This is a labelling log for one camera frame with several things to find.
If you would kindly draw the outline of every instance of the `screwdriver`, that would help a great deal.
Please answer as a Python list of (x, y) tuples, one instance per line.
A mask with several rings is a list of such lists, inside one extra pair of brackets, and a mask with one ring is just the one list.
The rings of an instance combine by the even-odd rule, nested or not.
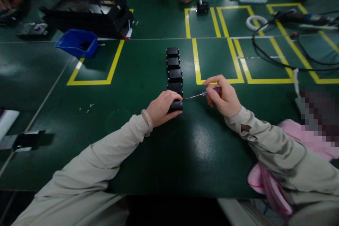
[[(217, 91), (218, 93), (221, 92), (221, 87), (215, 87), (215, 88), (213, 88), (213, 89), (214, 89), (215, 91)], [(191, 98), (194, 98), (194, 97), (197, 97), (197, 96), (200, 96), (200, 95), (205, 96), (205, 95), (207, 95), (207, 92), (202, 92), (202, 93), (199, 94), (199, 95), (195, 95), (195, 96), (192, 96), (192, 97), (188, 97), (188, 98), (185, 98), (185, 99), (183, 99), (183, 100), (191, 99)]]

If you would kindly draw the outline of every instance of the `power cord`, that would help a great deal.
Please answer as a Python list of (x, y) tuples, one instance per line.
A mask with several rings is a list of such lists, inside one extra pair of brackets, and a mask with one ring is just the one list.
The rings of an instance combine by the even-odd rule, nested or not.
[(334, 70), (339, 70), (339, 67), (336, 68), (330, 68), (330, 69), (307, 69), (307, 68), (300, 68), (300, 67), (296, 67), (296, 66), (292, 66), (292, 65), (287, 65), (287, 64), (283, 64), (273, 58), (270, 58), (270, 56), (264, 51), (262, 50), (258, 44), (255, 41), (255, 36), (258, 33), (258, 31), (260, 29), (262, 29), (264, 26), (271, 24), (273, 22), (275, 22), (276, 19), (279, 19), (280, 17), (289, 14), (291, 12), (293, 12), (294, 10), (289, 10), (289, 11), (285, 11), (280, 13), (278, 16), (276, 16), (275, 18), (273, 18), (272, 20), (269, 20), (267, 23), (261, 25), (252, 35), (252, 44), (254, 46), (255, 49), (258, 49), (269, 61), (274, 62), (277, 65), (283, 66), (283, 67), (287, 67), (287, 68), (291, 68), (291, 69), (299, 69), (300, 71), (334, 71)]
[(297, 33), (296, 38), (297, 38), (297, 43), (298, 43), (299, 47), (302, 49), (302, 51), (304, 52), (304, 55), (305, 55), (305, 57), (306, 57), (307, 59), (309, 59), (309, 60), (311, 60), (311, 61), (313, 61), (313, 62), (315, 62), (315, 63), (317, 63), (317, 64), (320, 64), (320, 65), (338, 65), (338, 64), (339, 64), (339, 62), (337, 62), (337, 63), (332, 63), (332, 64), (331, 64), (331, 63), (324, 63), (324, 62), (320, 62), (320, 61), (318, 61), (318, 60), (312, 58), (312, 57), (310, 56), (310, 54), (306, 51), (306, 49), (304, 48), (304, 46), (301, 44), (301, 41), (300, 41), (300, 35), (302, 34), (303, 31), (304, 31), (304, 30), (300, 30), (299, 33)]

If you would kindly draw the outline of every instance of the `row of black parts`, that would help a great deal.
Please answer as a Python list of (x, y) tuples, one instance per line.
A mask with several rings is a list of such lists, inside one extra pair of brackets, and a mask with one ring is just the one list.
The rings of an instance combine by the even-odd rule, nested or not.
[[(168, 73), (167, 89), (178, 93), (183, 96), (183, 72), (180, 69), (180, 54), (179, 49), (176, 47), (166, 49), (166, 68)], [(169, 113), (183, 110), (183, 102), (181, 100), (174, 100), (169, 108)]]

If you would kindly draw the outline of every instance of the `white tape roll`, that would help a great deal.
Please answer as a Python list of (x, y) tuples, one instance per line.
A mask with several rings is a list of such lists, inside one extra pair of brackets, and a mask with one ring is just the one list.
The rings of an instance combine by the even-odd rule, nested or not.
[[(256, 27), (255, 25), (253, 25), (253, 24), (251, 23), (251, 21), (254, 20), (254, 19), (260, 21), (260, 22), (262, 23), (262, 25), (263, 25), (263, 24), (266, 24), (266, 23), (268, 22), (268, 20), (265, 19), (265, 18), (262, 17), (262, 16), (258, 16), (258, 15), (249, 16), (248, 19), (246, 20), (246, 26), (247, 26), (248, 29), (250, 29), (250, 30), (252, 30), (252, 31), (256, 31), (256, 30), (258, 29), (258, 27)], [(262, 28), (260, 29), (260, 31), (266, 29), (267, 27), (268, 27), (268, 24), (265, 25), (264, 27), (262, 27)]]

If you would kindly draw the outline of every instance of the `beige jacket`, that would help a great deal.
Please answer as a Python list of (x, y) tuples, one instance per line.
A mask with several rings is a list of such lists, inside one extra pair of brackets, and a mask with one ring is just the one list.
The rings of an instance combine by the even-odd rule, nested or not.
[[(296, 224), (291, 225), (302, 225), (300, 221), (310, 216), (309, 207), (311, 214), (316, 214), (314, 210), (319, 208), (308, 206), (313, 202), (332, 201), (326, 202), (330, 208), (321, 215), (327, 213), (332, 218), (331, 213), (339, 214), (339, 170), (292, 140), (281, 128), (256, 119), (244, 107), (225, 122), (248, 140), (258, 159), (281, 181), (286, 188), (286, 199), (291, 204), (306, 206), (301, 210), (306, 215), (298, 218), (296, 214)], [(250, 132), (241, 132), (241, 123), (249, 125)], [(143, 141), (148, 131), (143, 117), (134, 115), (120, 130), (90, 145), (62, 170), (55, 172), (13, 225), (123, 224), (121, 217), (115, 216), (121, 211), (113, 206), (122, 197), (104, 190), (108, 180), (115, 177), (120, 164)]]

